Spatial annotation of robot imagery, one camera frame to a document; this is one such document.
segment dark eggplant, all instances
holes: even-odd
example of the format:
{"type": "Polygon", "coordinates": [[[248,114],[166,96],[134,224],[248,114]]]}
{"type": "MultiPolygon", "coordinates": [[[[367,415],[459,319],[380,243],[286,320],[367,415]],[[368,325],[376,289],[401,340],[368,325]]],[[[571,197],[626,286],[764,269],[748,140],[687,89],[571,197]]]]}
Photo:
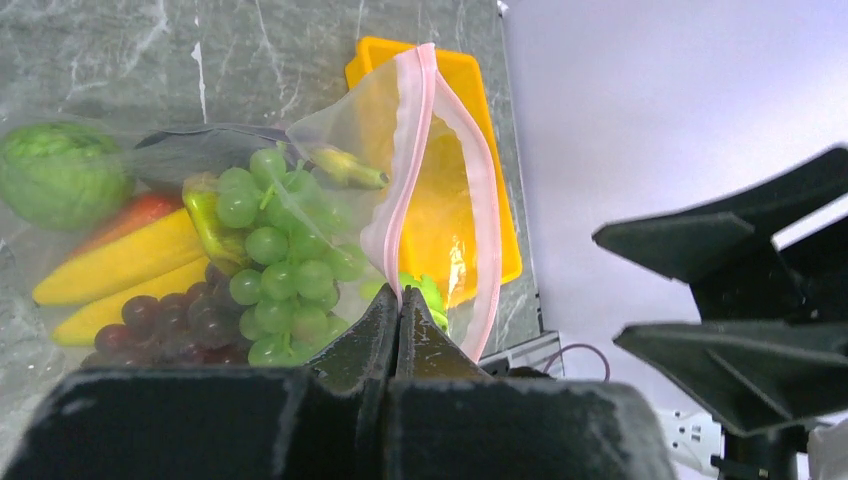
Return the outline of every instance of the dark eggplant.
{"type": "MultiPolygon", "coordinates": [[[[248,168],[257,150],[287,145],[286,161],[294,168],[302,156],[283,130],[235,123],[178,125],[144,138],[132,155],[134,175],[154,191],[177,194],[192,175],[220,174],[230,167],[248,168]]],[[[304,168],[311,170],[311,162],[304,168]]]]}

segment banana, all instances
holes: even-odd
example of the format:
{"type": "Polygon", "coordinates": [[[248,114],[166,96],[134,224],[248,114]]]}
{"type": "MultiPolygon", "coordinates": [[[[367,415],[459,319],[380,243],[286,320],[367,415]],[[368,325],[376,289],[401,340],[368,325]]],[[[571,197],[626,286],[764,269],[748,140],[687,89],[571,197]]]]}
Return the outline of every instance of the banana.
{"type": "Polygon", "coordinates": [[[121,292],[198,258],[203,245],[186,209],[60,265],[32,292],[41,305],[76,305],[121,292]]]}
{"type": "Polygon", "coordinates": [[[139,295],[162,298],[169,293],[183,293],[204,278],[207,258],[199,258],[164,275],[132,288],[90,303],[68,317],[53,331],[53,341],[64,347],[88,347],[97,332],[106,325],[123,323],[121,309],[127,300],[139,295]]]}
{"type": "Polygon", "coordinates": [[[389,185],[386,172],[363,165],[353,154],[336,148],[316,148],[310,160],[343,187],[382,190],[389,185]]]}

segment red grape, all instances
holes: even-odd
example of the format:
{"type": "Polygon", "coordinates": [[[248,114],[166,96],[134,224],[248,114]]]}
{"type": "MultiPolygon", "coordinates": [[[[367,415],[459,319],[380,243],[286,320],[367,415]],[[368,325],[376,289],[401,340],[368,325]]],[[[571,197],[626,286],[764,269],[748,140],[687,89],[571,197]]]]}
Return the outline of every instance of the red grape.
{"type": "Polygon", "coordinates": [[[226,283],[227,280],[227,275],[215,265],[210,263],[209,266],[206,267],[206,283],[209,285],[215,286],[219,283],[226,283]]]}
{"type": "Polygon", "coordinates": [[[185,332],[186,330],[188,330],[186,314],[183,307],[179,305],[163,308],[156,316],[156,333],[160,337],[166,338],[174,333],[185,332]]]}
{"type": "Polygon", "coordinates": [[[191,287],[189,287],[189,289],[186,290],[185,297],[183,299],[186,307],[194,303],[195,300],[197,300],[201,295],[205,294],[209,290],[209,284],[206,282],[197,282],[191,287]]]}
{"type": "Polygon", "coordinates": [[[147,352],[138,348],[116,352],[109,358],[109,365],[116,367],[143,367],[151,364],[152,361],[147,352]]]}
{"type": "Polygon", "coordinates": [[[216,350],[209,350],[204,359],[204,363],[215,365],[245,365],[247,364],[247,351],[228,345],[216,350]]]}
{"type": "Polygon", "coordinates": [[[159,308],[162,310],[171,307],[180,307],[181,309],[185,309],[188,305],[185,304],[184,297],[185,295],[182,293],[169,293],[159,300],[159,308]]]}
{"type": "Polygon", "coordinates": [[[140,295],[127,300],[121,309],[124,324],[139,340],[147,340],[156,327],[156,315],[159,313],[159,301],[148,295],[140,295]]]}
{"type": "Polygon", "coordinates": [[[109,364],[109,359],[106,355],[100,352],[94,352],[82,360],[80,368],[102,367],[109,364]]]}
{"type": "Polygon", "coordinates": [[[121,324],[106,325],[94,337],[94,348],[105,355],[120,352],[132,344],[132,331],[121,324]]]}
{"type": "Polygon", "coordinates": [[[222,282],[215,286],[212,290],[212,298],[215,300],[215,304],[225,310],[229,310],[231,312],[238,312],[241,314],[247,307],[243,305],[239,305],[233,300],[232,294],[230,294],[230,286],[228,282],[222,282]]]}
{"type": "Polygon", "coordinates": [[[162,343],[162,357],[176,365],[203,363],[204,351],[188,334],[175,335],[162,343]]]}
{"type": "Polygon", "coordinates": [[[253,346],[253,340],[249,340],[239,335],[238,338],[230,346],[238,350],[239,352],[242,352],[247,355],[247,352],[250,350],[250,347],[253,346]]]}
{"type": "Polygon", "coordinates": [[[238,338],[237,325],[212,309],[202,310],[190,317],[189,325],[197,343],[206,348],[221,348],[238,338]]]}
{"type": "Polygon", "coordinates": [[[187,315],[188,315],[188,319],[189,319],[189,324],[191,324],[192,317],[195,317],[195,316],[197,316],[200,313],[205,312],[205,311],[214,311],[214,310],[215,310],[215,303],[213,302],[213,300],[210,297],[208,297],[206,295],[202,295],[202,296],[198,297],[188,307],[187,315]]]}

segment gray marble countertop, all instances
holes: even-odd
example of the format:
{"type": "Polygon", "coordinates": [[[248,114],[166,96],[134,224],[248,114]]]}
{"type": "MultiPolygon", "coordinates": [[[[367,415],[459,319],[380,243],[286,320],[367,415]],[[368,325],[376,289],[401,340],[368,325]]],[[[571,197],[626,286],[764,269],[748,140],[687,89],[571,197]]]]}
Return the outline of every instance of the gray marble countertop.
{"type": "Polygon", "coordinates": [[[373,35],[474,55],[524,274],[504,286],[487,352],[539,333],[501,21],[494,0],[0,0],[0,116],[34,109],[115,125],[290,124],[347,92],[373,35]]]}

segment plastic bag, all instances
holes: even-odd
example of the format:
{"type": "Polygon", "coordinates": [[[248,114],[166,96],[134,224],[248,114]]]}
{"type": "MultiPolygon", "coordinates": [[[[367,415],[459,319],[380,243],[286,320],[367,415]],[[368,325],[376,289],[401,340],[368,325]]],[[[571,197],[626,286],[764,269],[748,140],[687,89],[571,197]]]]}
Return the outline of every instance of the plastic bag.
{"type": "Polygon", "coordinates": [[[501,272],[494,168],[433,45],[285,131],[135,132],[32,116],[0,131],[0,236],[53,340],[96,349],[85,365],[298,365],[386,281],[398,298],[420,287],[436,322],[480,358],[501,272]],[[446,148],[461,150],[466,176],[445,178],[441,195],[416,189],[446,148]],[[410,204],[430,203],[410,231],[410,204]],[[474,238],[440,225],[446,208],[468,210],[474,238]],[[401,272],[402,240],[426,238],[428,222],[424,244],[448,252],[401,272]]]}

